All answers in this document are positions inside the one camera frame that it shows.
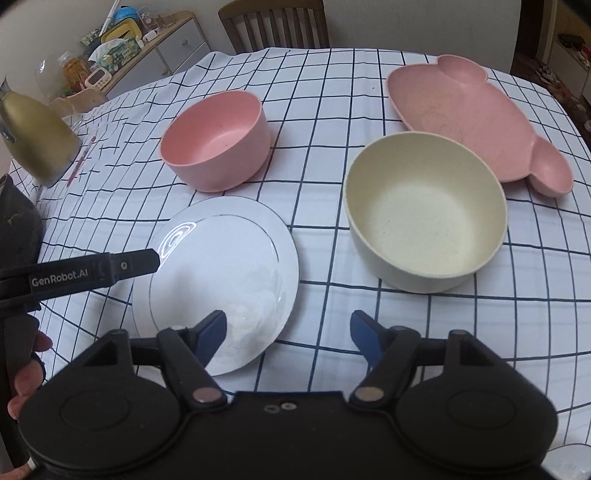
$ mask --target gold bottle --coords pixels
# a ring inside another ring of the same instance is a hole
[[[44,187],[76,159],[80,138],[47,105],[0,86],[0,135],[14,159]]]

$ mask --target pink bowl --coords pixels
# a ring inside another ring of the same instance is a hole
[[[160,143],[166,165],[200,192],[221,192],[248,180],[270,148],[262,104],[243,90],[220,92],[188,108]]]

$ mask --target beige bowl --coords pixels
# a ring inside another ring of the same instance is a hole
[[[380,138],[345,181],[351,235],[369,269],[415,293],[455,287],[495,255],[507,204],[488,166],[440,135]]]

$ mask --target grid tablecloth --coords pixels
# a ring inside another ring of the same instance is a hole
[[[349,316],[361,309],[385,326],[406,325],[432,338],[446,338],[450,329],[473,332],[550,397],[559,411],[555,445],[589,443],[591,161],[545,89],[488,70],[489,81],[567,158],[573,192],[555,201],[524,181],[506,184],[505,242],[471,281],[441,294],[404,293],[369,273],[354,250],[342,203],[347,168],[367,143],[405,130],[382,80],[403,64],[435,61],[383,50],[212,53],[185,73],[117,97],[84,115],[78,133],[85,146],[96,140],[71,186],[61,180],[39,191],[12,167],[45,220],[40,261],[145,248],[176,213],[212,196],[177,178],[158,144],[170,122],[199,99],[245,89],[263,101],[272,158],[224,194],[250,197],[279,214],[296,242],[301,281],[280,338],[249,365],[217,377],[222,388],[348,395],[368,371],[349,336]],[[131,290],[126,280],[44,302],[37,316],[54,340],[43,354],[50,375],[111,329],[137,334]],[[424,369],[416,381],[440,371]]]

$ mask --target pink plate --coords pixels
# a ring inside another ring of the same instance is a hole
[[[471,60],[441,55],[437,64],[400,67],[388,76],[388,95],[410,130],[443,135],[478,155],[499,181],[530,178],[557,197],[573,188],[566,159],[537,135],[527,117]]]

